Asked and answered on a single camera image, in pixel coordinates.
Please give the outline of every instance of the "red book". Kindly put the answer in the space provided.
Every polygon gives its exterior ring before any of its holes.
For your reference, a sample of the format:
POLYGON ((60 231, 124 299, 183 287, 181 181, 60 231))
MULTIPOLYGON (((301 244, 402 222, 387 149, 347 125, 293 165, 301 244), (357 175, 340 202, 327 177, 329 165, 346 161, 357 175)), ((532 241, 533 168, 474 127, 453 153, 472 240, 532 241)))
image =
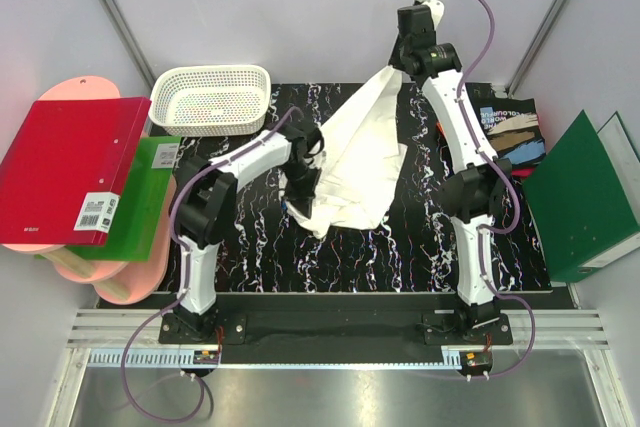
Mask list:
POLYGON ((150 104, 35 102, 0 165, 0 243, 103 245, 150 104))

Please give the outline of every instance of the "black marble surface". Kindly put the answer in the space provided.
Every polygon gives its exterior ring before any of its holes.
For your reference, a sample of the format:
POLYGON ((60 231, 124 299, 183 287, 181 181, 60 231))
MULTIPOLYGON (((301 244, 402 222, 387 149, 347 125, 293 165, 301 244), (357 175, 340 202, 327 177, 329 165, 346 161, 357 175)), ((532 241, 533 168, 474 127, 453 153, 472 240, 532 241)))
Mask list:
MULTIPOLYGON (((359 84, 274 85, 267 124, 291 106, 324 123, 359 84)), ((446 292, 456 284, 453 227, 434 200, 451 174, 448 147, 433 110, 413 84, 398 95, 398 140, 408 146, 396 195, 375 230, 332 227, 323 240, 302 229, 278 200, 278 171, 256 179, 238 194, 236 229, 218 258, 221 292, 446 292)), ((245 144, 248 137, 184 139, 180 158, 211 157, 245 144)), ((516 190, 524 204, 521 184, 516 190)), ((496 225, 506 226, 512 206, 505 195, 496 225)), ((496 236, 494 278, 507 290, 550 290, 540 243, 526 205, 518 228, 496 236)), ((172 246, 161 291, 176 291, 179 255, 172 246)))

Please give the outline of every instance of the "laundry basket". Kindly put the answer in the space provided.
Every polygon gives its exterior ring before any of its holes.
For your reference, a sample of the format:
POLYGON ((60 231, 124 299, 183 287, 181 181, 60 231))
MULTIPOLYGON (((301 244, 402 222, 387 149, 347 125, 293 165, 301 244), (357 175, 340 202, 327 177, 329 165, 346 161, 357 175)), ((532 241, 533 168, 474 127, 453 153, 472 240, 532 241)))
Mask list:
POLYGON ((264 125, 270 98, 271 79, 262 67, 180 67, 156 81, 149 118, 170 135, 247 135, 264 125))

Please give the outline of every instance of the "gray floor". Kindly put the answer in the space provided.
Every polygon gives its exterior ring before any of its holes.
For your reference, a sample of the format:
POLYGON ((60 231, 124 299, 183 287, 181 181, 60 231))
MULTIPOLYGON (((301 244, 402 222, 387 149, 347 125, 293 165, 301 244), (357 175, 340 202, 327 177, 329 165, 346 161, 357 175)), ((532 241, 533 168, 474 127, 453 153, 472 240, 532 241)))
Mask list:
MULTIPOLYGON (((516 360, 496 352, 497 370, 516 360)), ((148 389, 167 370, 128 371, 132 392, 148 389)), ((534 352, 511 376, 454 382, 402 371, 219 370, 206 378, 215 398, 192 422, 200 426, 604 426, 589 374, 577 352, 534 352)), ((140 397, 157 415, 178 417, 199 389, 171 379, 140 397)), ((87 371, 74 427, 158 425, 124 403, 117 369, 87 371)))

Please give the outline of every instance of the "green folder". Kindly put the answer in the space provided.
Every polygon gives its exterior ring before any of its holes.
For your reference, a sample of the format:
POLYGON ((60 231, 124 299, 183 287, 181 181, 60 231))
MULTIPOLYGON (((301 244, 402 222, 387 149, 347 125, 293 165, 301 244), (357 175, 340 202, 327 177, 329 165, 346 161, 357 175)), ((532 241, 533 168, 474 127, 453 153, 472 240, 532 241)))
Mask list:
POLYGON ((168 168, 153 168, 154 159, 156 153, 162 154, 158 152, 161 145, 179 143, 180 137, 140 139, 106 244, 68 245, 67 248, 86 260, 148 260, 173 165, 170 162, 168 168))
MULTIPOLYGON (((616 145, 628 141, 607 135, 616 145)), ((583 111, 523 184, 552 280, 580 281, 638 246, 638 218, 613 149, 583 111)))

